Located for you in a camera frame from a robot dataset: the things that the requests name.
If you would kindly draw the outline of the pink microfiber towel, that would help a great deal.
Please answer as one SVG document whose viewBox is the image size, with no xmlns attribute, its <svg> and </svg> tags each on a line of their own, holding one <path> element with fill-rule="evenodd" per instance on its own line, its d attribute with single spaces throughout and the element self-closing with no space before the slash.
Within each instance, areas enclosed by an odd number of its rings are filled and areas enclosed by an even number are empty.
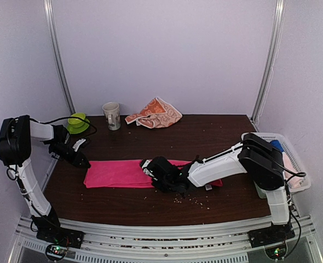
<svg viewBox="0 0 323 263">
<path fill-rule="evenodd" d="M 180 175 L 188 178 L 187 168 L 192 164 L 187 161 L 168 160 L 178 167 Z M 91 161 L 84 184 L 87 188 L 154 188 L 152 178 L 146 175 L 138 160 L 127 161 Z"/>
</svg>

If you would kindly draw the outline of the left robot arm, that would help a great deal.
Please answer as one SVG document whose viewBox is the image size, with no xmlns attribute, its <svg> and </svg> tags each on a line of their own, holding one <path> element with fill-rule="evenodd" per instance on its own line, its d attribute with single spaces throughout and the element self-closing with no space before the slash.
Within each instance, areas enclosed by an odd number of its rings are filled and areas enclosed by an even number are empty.
<svg viewBox="0 0 323 263">
<path fill-rule="evenodd" d="M 32 223 L 37 228 L 36 237 L 63 247 L 80 248 L 84 233 L 61 227 L 55 209 L 39 186 L 30 159 L 31 140 L 37 139 L 49 147 L 49 153 L 74 167 L 90 168 L 88 159 L 80 151 L 89 139 L 79 139 L 70 146 L 68 136 L 68 130 L 53 121 L 41 123 L 28 115 L 4 119 L 0 129 L 0 160 L 7 167 L 8 178 L 16 181 L 29 207 Z"/>
</svg>

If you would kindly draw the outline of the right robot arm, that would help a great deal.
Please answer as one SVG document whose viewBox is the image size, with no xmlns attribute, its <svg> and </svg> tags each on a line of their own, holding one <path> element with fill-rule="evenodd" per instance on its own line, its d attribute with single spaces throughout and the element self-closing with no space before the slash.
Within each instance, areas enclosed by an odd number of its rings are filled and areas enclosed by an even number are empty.
<svg viewBox="0 0 323 263">
<path fill-rule="evenodd" d="M 254 133 L 245 134 L 240 143 L 222 153 L 185 165 L 174 165 L 158 156 L 140 166 L 152 178 L 155 188 L 180 194 L 229 176 L 247 174 L 265 193 L 271 215 L 270 226 L 248 232 L 251 245 L 259 247 L 295 237 L 282 153 Z"/>
</svg>

